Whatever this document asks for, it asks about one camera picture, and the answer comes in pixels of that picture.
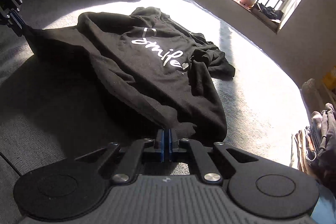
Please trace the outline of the black smile sweatshirt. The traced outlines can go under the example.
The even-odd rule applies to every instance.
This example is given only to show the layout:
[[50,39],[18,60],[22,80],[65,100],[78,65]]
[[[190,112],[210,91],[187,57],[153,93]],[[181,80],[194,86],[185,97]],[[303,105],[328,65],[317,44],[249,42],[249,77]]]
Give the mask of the black smile sweatshirt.
[[73,27],[27,27],[25,37],[33,52],[56,68],[92,69],[145,123],[206,145],[225,139],[226,116],[213,79],[230,80],[235,68],[214,43],[160,9],[85,12]]

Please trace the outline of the stack of folded clothes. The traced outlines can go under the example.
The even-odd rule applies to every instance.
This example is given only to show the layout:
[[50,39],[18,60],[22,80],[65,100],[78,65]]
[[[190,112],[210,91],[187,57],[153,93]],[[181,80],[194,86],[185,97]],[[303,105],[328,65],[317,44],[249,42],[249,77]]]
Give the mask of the stack of folded clothes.
[[290,166],[320,181],[335,178],[335,108],[311,114],[311,125],[291,137]]

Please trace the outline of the grey fleece bed blanket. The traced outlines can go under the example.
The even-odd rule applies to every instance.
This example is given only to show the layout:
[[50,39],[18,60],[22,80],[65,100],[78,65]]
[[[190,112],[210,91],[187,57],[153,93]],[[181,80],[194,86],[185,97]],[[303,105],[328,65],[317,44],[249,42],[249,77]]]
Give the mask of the grey fleece bed blanket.
[[[308,124],[297,85],[254,43],[195,2],[23,0],[21,16],[33,28],[49,29],[74,26],[83,12],[128,15],[138,7],[159,8],[226,54],[235,77],[213,80],[226,114],[226,142],[288,165],[291,138]],[[25,38],[1,26],[1,151],[21,173],[112,141],[105,105],[87,84],[49,76]]]

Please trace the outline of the dark items on windowsill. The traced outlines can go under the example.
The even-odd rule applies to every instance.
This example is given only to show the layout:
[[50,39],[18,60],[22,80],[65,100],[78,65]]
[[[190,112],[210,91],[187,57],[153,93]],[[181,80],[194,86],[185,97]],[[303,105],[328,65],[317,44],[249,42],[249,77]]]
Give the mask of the dark items on windowsill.
[[253,7],[272,20],[281,20],[284,15],[281,10],[275,10],[271,6],[266,7],[262,3],[257,2]]

